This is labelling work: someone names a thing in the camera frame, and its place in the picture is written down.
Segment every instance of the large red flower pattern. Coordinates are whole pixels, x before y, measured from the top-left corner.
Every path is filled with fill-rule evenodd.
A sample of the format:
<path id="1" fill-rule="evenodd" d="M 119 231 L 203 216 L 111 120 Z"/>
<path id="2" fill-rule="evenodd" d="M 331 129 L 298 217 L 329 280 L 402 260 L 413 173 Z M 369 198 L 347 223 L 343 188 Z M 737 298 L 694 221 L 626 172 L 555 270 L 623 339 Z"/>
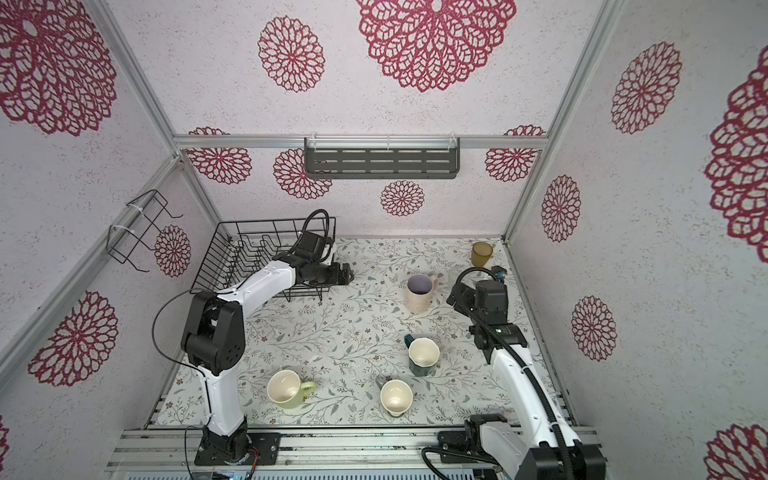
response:
<path id="1" fill-rule="evenodd" d="M 611 107 L 616 128 L 641 131 L 664 113 L 680 83 L 680 52 L 664 41 L 639 54 L 621 74 Z"/>
<path id="2" fill-rule="evenodd" d="M 760 425 L 731 425 L 707 442 L 707 480 L 768 478 L 768 432 Z"/>
<path id="3" fill-rule="evenodd" d="M 314 87 L 326 68 L 317 37 L 295 18 L 267 22 L 259 38 L 259 58 L 266 74 L 288 91 Z"/>
<path id="4" fill-rule="evenodd" d="M 573 178 L 561 175 L 555 178 L 541 202 L 541 225 L 550 240 L 561 242 L 576 228 L 581 214 L 579 189 Z"/>
<path id="5" fill-rule="evenodd" d="M 541 127 L 520 125 L 504 135 L 542 136 L 547 132 Z M 504 182 L 520 180 L 528 175 L 538 152 L 534 148 L 492 148 L 485 154 L 485 169 L 496 180 Z"/>
<path id="6" fill-rule="evenodd" d="M 2 415 L 0 415 L 0 472 L 2 472 L 2 462 L 5 460 L 5 454 L 8 453 L 8 429 L 2 424 Z"/>
<path id="7" fill-rule="evenodd" d="M 166 275 L 180 276 L 189 266 L 191 257 L 190 239 L 181 228 L 168 225 L 157 235 L 154 259 Z"/>
<path id="8" fill-rule="evenodd" d="M 424 190 L 413 182 L 398 180 L 384 187 L 381 201 L 388 214 L 407 217 L 424 204 Z"/>
<path id="9" fill-rule="evenodd" d="M 322 197 L 333 185 L 331 180 L 314 180 L 307 177 L 304 150 L 300 148 L 280 152 L 272 168 L 280 188 L 296 198 L 309 200 Z"/>
<path id="10" fill-rule="evenodd" d="M 85 292 L 27 370 L 40 383 L 73 386 L 101 368 L 117 336 L 118 318 L 109 300 L 98 292 Z"/>
<path id="11" fill-rule="evenodd" d="M 0 2 L 0 104 L 14 121 L 78 136 L 111 115 L 117 73 L 76 0 Z"/>
<path id="12" fill-rule="evenodd" d="M 190 135 L 228 135 L 218 128 L 196 128 Z M 250 175 L 250 157 L 245 148 L 190 148 L 187 156 L 197 171 L 220 184 L 238 184 Z"/>
<path id="13" fill-rule="evenodd" d="M 757 248 L 768 263 L 768 47 L 757 68 L 728 96 L 723 123 L 710 135 L 710 205 L 728 220 L 728 235 Z"/>
<path id="14" fill-rule="evenodd" d="M 609 357 L 616 346 L 616 322 L 599 298 L 586 296 L 574 307 L 571 331 L 578 348 L 593 360 Z"/>
<path id="15" fill-rule="evenodd" d="M 504 41 L 513 0 L 357 0 L 360 33 L 382 73 L 403 87 L 466 81 Z"/>

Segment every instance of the cup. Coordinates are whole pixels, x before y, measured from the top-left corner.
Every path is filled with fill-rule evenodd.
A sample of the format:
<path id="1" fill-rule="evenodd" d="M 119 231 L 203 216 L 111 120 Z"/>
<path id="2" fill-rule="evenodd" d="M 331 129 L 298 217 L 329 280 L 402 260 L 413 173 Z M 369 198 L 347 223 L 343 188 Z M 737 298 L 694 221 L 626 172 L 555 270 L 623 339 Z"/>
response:
<path id="1" fill-rule="evenodd" d="M 301 382 L 299 374 L 293 370 L 280 370 L 272 375 L 266 384 L 266 396 L 270 397 L 277 406 L 284 409 L 295 409 L 312 395 L 317 388 L 315 382 Z"/>
<path id="2" fill-rule="evenodd" d="M 477 242 L 472 245 L 472 255 L 469 257 L 472 265 L 484 266 L 493 256 L 493 247 L 486 242 Z"/>
<path id="3" fill-rule="evenodd" d="M 406 283 L 406 308 L 409 312 L 426 312 L 439 283 L 440 279 L 435 275 L 411 275 Z"/>
<path id="4" fill-rule="evenodd" d="M 402 380 L 387 380 L 379 377 L 376 385 L 381 389 L 379 401 L 390 416 L 399 417 L 413 404 L 413 391 Z"/>
<path id="5" fill-rule="evenodd" d="M 440 347 L 431 339 L 414 339 L 410 333 L 404 337 L 408 347 L 408 367 L 414 376 L 431 375 L 437 369 Z"/>

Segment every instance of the black wire hook rack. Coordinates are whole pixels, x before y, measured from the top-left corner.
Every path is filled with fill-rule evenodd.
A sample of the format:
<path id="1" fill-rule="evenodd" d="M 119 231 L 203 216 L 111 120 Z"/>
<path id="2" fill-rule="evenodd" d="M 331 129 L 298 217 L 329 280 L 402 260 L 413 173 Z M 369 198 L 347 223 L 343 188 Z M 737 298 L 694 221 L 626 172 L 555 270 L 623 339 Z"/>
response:
<path id="1" fill-rule="evenodd" d="M 158 205 L 160 205 L 160 209 L 156 212 L 156 214 L 152 217 L 147 215 L 146 209 L 152 204 L 152 201 L 155 201 Z M 143 245 L 147 248 L 147 250 L 154 252 L 154 248 L 150 247 L 144 242 L 144 237 L 147 235 L 147 232 L 154 228 L 157 230 L 157 233 L 159 234 L 161 232 L 161 229 L 157 226 L 155 223 L 158 219 L 158 217 L 165 212 L 168 214 L 170 218 L 181 218 L 184 215 L 172 215 L 170 211 L 168 211 L 168 200 L 163 197 L 163 194 L 161 194 L 159 191 L 153 189 L 153 190 L 147 190 L 146 192 L 142 193 L 138 197 L 134 198 L 133 200 L 129 201 L 127 204 L 125 204 L 126 207 L 132 207 L 138 210 L 139 215 L 137 215 L 128 225 L 110 225 L 109 230 L 107 231 L 107 243 L 104 246 L 104 248 L 107 251 L 107 254 L 120 262 L 120 264 L 125 264 L 126 262 L 130 263 L 133 268 L 140 272 L 147 273 L 149 270 L 142 270 L 136 264 L 131 260 L 131 254 L 136 250 L 136 247 L 139 246 L 139 244 Z M 144 231 L 141 232 L 140 235 L 136 234 L 136 230 L 131 228 L 134 223 L 136 223 L 137 220 L 140 218 L 145 218 L 149 222 L 146 228 L 144 228 Z M 134 242 L 131 249 L 128 251 L 128 253 L 122 253 L 118 249 L 118 244 L 121 242 L 123 236 L 128 233 L 131 235 L 136 241 Z"/>

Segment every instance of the dark teal mug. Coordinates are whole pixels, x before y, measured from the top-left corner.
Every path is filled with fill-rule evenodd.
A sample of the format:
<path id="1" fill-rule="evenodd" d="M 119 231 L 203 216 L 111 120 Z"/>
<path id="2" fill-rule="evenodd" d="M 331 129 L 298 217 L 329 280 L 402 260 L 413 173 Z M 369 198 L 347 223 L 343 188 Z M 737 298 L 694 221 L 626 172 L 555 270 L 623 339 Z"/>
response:
<path id="1" fill-rule="evenodd" d="M 440 347 L 428 338 L 414 339 L 410 333 L 404 337 L 408 347 L 408 367 L 414 376 L 434 375 L 440 359 Z"/>

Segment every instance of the robotic arm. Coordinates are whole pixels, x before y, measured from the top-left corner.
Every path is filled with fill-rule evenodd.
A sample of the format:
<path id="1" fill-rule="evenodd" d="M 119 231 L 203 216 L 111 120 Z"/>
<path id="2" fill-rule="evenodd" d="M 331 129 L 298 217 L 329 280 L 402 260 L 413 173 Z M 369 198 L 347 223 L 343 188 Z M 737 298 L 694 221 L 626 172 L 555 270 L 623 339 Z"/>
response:
<path id="1" fill-rule="evenodd" d="M 444 447 L 448 443 L 460 452 L 490 455 L 515 480 L 604 480 L 605 458 L 598 447 L 583 445 L 566 423 L 558 405 L 541 387 L 543 382 L 525 337 L 517 326 L 507 323 L 506 270 L 494 266 L 483 271 L 490 273 L 492 280 L 481 280 L 473 289 L 461 283 L 463 274 L 468 273 L 465 271 L 457 279 L 448 303 L 472 319 L 469 332 L 475 346 L 501 379 L 523 434 L 519 435 L 500 415 L 473 415 L 465 422 L 466 435 L 458 444 L 452 445 L 447 438 L 439 438 L 440 443 Z M 446 453 L 443 462 L 451 462 Z M 454 461 L 465 462 L 456 457 Z"/>
<path id="2" fill-rule="evenodd" d="M 237 285 L 219 292 L 200 292 L 192 299 L 181 349 L 204 373 L 201 380 L 210 408 L 196 465 L 235 465 L 249 456 L 248 424 L 237 395 L 237 363 L 245 351 L 243 319 L 294 285 L 322 287 L 354 280 L 348 263 L 342 266 L 333 262 L 336 246 L 327 230 L 323 236 L 307 231 L 309 221 L 321 213 L 327 229 L 328 213 L 312 212 L 288 251 L 278 253 Z"/>

